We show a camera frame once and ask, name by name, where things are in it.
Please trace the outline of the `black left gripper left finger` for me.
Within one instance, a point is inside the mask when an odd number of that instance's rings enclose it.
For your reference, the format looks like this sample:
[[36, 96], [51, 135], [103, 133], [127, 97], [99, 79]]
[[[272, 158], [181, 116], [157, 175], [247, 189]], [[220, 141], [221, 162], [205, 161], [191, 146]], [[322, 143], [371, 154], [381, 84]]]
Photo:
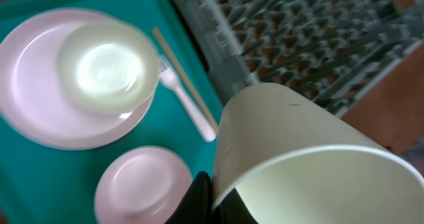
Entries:
[[212, 186], [208, 173], [201, 171], [172, 216], [165, 224], [208, 224], [211, 214]]

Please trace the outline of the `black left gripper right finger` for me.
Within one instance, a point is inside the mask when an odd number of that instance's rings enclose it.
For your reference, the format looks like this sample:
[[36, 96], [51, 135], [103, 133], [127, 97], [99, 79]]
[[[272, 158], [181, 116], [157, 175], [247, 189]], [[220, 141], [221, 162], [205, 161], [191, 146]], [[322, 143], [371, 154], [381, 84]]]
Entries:
[[258, 224], [236, 189], [233, 189], [212, 212], [211, 222], [212, 224]]

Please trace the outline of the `bowl with food scraps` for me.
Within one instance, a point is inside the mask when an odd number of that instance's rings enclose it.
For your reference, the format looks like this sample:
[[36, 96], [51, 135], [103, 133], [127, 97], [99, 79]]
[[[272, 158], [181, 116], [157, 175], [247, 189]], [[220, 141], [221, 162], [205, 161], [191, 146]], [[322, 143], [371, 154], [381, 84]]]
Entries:
[[165, 223], [192, 183], [186, 163], [159, 146], [132, 149], [114, 160], [95, 191], [100, 224]]

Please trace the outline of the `white small cup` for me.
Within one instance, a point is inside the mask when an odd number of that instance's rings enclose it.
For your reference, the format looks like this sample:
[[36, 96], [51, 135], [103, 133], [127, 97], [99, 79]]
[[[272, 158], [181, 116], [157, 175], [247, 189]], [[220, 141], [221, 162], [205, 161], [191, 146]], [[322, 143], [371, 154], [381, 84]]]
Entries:
[[213, 207], [236, 191], [259, 223], [423, 224], [423, 177], [294, 90], [244, 88], [223, 109]]

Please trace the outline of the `white plastic fork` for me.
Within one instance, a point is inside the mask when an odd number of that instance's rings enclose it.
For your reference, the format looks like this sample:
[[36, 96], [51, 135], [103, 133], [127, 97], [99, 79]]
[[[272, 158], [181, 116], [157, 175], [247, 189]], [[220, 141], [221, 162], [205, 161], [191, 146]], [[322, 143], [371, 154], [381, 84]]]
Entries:
[[217, 133], [213, 130], [205, 115], [199, 110], [199, 107], [193, 102], [193, 99], [184, 89], [179, 76], [171, 67], [168, 59], [164, 55], [159, 55], [159, 61], [160, 83], [174, 92], [204, 141], [214, 141], [217, 138]]

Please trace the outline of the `teal plastic tray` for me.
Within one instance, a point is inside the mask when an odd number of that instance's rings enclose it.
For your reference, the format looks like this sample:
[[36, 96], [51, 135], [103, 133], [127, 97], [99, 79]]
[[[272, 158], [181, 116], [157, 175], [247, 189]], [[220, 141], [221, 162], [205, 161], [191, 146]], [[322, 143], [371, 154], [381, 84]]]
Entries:
[[[1, 3], [1, 36], [29, 17], [60, 7], [86, 7], [150, 32], [158, 27], [214, 117], [220, 101], [171, 0], [10, 0]], [[178, 154], [193, 174], [211, 172], [216, 144], [205, 142], [175, 95], [159, 87], [142, 121], [120, 140], [82, 151], [57, 150], [1, 124], [1, 210], [10, 223], [94, 223], [94, 196], [105, 169], [139, 146]]]

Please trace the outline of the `cream bowl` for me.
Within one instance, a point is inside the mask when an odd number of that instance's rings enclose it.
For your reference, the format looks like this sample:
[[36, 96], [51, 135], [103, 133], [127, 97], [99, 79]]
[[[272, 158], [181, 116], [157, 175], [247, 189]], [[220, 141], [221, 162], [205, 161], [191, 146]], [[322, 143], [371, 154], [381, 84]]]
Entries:
[[57, 57], [64, 93], [81, 108], [104, 114], [135, 110], [156, 91], [158, 51], [139, 28], [98, 22], [71, 32]]

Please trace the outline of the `wooden chopstick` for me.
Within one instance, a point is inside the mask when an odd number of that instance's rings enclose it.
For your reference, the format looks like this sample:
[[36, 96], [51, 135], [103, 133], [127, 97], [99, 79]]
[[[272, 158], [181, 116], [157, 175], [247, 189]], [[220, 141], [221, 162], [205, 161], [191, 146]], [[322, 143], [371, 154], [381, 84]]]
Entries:
[[196, 100], [197, 104], [199, 105], [200, 109], [203, 111], [203, 114], [206, 116], [207, 120], [210, 122], [211, 126], [213, 127], [213, 130], [218, 133], [219, 132], [219, 126], [211, 114], [208, 106], [205, 104], [203, 98], [198, 93], [196, 87], [191, 82], [191, 79], [186, 74], [185, 70], [183, 69], [182, 65], [180, 64], [180, 61], [170, 48], [169, 44], [166, 42], [166, 39], [163, 37], [160, 29], [158, 27], [154, 27], [152, 29], [152, 32], [154, 34], [155, 39], [158, 41], [164, 52], [166, 53], [167, 57], [169, 57], [172, 65], [176, 69], [177, 73], [180, 75], [182, 81], [186, 85], [186, 87], [189, 89], [190, 94], [193, 96], [193, 98]]

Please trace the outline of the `grey dish rack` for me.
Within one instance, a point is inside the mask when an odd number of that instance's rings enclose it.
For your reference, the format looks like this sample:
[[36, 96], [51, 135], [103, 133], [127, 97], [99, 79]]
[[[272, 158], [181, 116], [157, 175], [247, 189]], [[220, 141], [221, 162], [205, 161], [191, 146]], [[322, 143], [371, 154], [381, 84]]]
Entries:
[[423, 43], [423, 0], [172, 0], [222, 102], [290, 87], [342, 117]]

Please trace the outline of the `pink plate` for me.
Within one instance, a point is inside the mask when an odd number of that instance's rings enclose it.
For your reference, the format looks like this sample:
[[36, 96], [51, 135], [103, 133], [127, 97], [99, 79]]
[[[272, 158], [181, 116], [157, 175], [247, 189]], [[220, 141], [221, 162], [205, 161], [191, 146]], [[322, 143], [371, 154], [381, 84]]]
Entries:
[[131, 131], [153, 98], [129, 113], [100, 115], [71, 102], [60, 86], [56, 59], [74, 30], [113, 18], [98, 11], [55, 9], [17, 25], [1, 42], [1, 114], [22, 136], [44, 146], [87, 150]]

